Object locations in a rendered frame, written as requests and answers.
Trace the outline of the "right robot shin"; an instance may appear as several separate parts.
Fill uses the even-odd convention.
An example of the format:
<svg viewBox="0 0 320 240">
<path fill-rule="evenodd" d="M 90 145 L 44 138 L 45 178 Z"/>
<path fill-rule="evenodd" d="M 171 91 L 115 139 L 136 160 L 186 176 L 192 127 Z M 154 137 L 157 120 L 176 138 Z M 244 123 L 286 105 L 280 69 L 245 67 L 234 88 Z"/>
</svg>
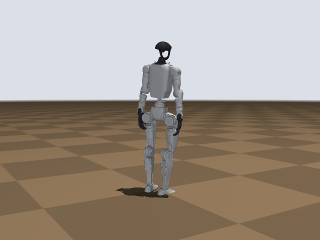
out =
<svg viewBox="0 0 320 240">
<path fill-rule="evenodd" d="M 170 175 L 173 170 L 174 155 L 171 151 L 168 151 L 165 155 L 165 160 L 161 161 L 161 174 L 162 174 L 162 188 L 168 190 L 170 181 Z"/>
</svg>

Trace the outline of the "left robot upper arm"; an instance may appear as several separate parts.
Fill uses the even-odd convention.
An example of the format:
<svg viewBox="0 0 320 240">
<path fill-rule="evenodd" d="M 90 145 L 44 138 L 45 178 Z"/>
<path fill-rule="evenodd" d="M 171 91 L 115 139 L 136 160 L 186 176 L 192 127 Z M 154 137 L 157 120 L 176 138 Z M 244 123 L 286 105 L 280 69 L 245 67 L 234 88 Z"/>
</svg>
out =
<svg viewBox="0 0 320 240">
<path fill-rule="evenodd" d="M 142 71 L 143 71 L 143 75 L 142 75 L 142 89 L 141 89 L 141 93 L 143 94 L 148 94 L 149 93 L 149 67 L 150 64 L 144 65 Z"/>
</svg>

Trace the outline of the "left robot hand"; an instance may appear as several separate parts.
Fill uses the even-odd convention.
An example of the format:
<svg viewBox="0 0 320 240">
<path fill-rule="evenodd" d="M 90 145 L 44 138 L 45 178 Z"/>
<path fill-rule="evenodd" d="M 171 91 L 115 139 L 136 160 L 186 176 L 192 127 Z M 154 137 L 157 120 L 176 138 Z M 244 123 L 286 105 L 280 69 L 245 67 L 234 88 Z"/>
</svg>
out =
<svg viewBox="0 0 320 240">
<path fill-rule="evenodd" d="M 144 126 L 144 124 L 146 125 L 147 123 L 144 123 L 143 121 L 142 121 L 142 115 L 143 115 L 144 113 L 142 113 L 142 109 L 141 108 L 139 108 L 138 109 L 138 126 L 141 128 L 141 129 L 143 129 L 143 130 L 146 130 L 147 128 Z"/>
</svg>

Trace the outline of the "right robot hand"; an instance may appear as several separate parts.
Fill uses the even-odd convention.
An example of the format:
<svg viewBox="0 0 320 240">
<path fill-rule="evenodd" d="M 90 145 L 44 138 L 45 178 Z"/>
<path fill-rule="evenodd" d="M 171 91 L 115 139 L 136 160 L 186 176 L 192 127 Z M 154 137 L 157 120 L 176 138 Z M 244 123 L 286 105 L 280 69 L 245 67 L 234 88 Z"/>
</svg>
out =
<svg viewBox="0 0 320 240">
<path fill-rule="evenodd" d="M 181 129 L 181 126 L 182 126 L 182 115 L 179 113 L 179 114 L 177 114 L 177 119 L 176 119 L 177 121 L 178 121 L 178 125 L 177 125 L 177 129 L 176 129 L 176 133 L 174 133 L 173 134 L 173 136 L 176 136 L 176 135 L 178 135 L 179 134 L 179 131 L 180 131 L 180 129 Z"/>
</svg>

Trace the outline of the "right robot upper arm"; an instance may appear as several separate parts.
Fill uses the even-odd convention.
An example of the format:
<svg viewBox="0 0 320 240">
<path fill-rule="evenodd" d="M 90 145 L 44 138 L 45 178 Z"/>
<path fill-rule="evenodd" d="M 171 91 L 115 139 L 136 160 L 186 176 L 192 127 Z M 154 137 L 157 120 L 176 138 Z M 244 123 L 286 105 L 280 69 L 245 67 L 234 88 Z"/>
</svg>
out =
<svg viewBox="0 0 320 240">
<path fill-rule="evenodd" d="M 175 66 L 169 66 L 169 72 L 172 75 L 173 82 L 173 96 L 179 97 L 179 91 L 181 86 L 181 69 Z"/>
</svg>

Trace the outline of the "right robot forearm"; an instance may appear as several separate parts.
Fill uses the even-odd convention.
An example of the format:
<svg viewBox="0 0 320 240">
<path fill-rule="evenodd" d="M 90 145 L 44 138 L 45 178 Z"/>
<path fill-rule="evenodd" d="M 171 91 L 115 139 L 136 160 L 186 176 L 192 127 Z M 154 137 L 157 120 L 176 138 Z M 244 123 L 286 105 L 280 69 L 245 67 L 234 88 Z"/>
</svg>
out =
<svg viewBox="0 0 320 240">
<path fill-rule="evenodd" d="M 175 111 L 176 111 L 176 117 L 178 114 L 181 114 L 181 118 L 183 117 L 183 91 L 182 90 L 179 90 L 178 92 L 178 98 L 176 98 L 174 100 L 175 102 Z"/>
</svg>

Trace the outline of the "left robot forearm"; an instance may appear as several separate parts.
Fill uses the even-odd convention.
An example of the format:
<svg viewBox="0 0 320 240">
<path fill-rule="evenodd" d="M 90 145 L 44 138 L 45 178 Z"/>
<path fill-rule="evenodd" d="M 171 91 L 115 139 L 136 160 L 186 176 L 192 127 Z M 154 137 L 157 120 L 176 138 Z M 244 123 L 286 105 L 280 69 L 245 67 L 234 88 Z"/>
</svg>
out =
<svg viewBox="0 0 320 240">
<path fill-rule="evenodd" d="M 142 87 L 141 87 L 141 90 L 140 90 L 139 97 L 140 98 L 139 98 L 139 104 L 138 104 L 137 112 L 138 112 L 138 109 L 141 108 L 141 113 L 144 113 L 145 112 L 147 95 L 142 94 Z"/>
</svg>

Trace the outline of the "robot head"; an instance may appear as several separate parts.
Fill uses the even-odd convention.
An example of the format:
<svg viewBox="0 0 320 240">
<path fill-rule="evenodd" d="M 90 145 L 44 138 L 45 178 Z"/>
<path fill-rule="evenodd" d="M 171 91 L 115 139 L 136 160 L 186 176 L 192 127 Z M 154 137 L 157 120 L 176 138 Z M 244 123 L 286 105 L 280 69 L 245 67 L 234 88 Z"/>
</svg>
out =
<svg viewBox="0 0 320 240">
<path fill-rule="evenodd" d="M 169 58 L 170 56 L 170 52 L 171 52 L 171 45 L 165 41 L 161 41 L 159 43 L 156 44 L 155 49 L 159 50 L 160 53 L 160 57 L 158 59 L 158 61 L 155 63 L 155 65 L 165 65 L 165 61 Z M 165 51 L 168 51 L 168 56 L 167 57 L 163 57 L 162 53 L 164 53 Z"/>
</svg>

